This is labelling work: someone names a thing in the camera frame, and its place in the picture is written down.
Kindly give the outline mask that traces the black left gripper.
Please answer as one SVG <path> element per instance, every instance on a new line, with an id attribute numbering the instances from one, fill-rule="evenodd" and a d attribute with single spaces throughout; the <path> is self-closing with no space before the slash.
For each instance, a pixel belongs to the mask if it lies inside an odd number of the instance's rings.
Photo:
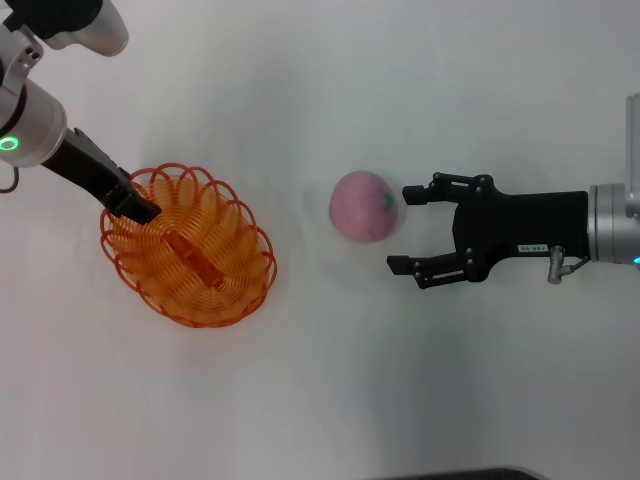
<path id="1" fill-rule="evenodd" d="M 131 185 L 126 171 L 77 128 L 66 129 L 58 149 L 43 166 L 90 193 L 117 218 L 146 225 L 161 213 L 158 205 Z"/>

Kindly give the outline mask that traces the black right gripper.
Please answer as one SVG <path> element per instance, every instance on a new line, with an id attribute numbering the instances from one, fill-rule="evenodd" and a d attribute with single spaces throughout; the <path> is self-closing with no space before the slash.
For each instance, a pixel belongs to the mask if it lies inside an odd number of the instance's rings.
<path id="1" fill-rule="evenodd" d="M 405 186 L 402 196 L 407 205 L 457 204 L 452 226 L 456 253 L 386 259 L 394 275 L 412 277 L 420 289 L 485 279 L 508 258 L 590 260 L 585 191 L 511 195 L 499 191 L 490 175 L 436 172 L 426 186 Z"/>

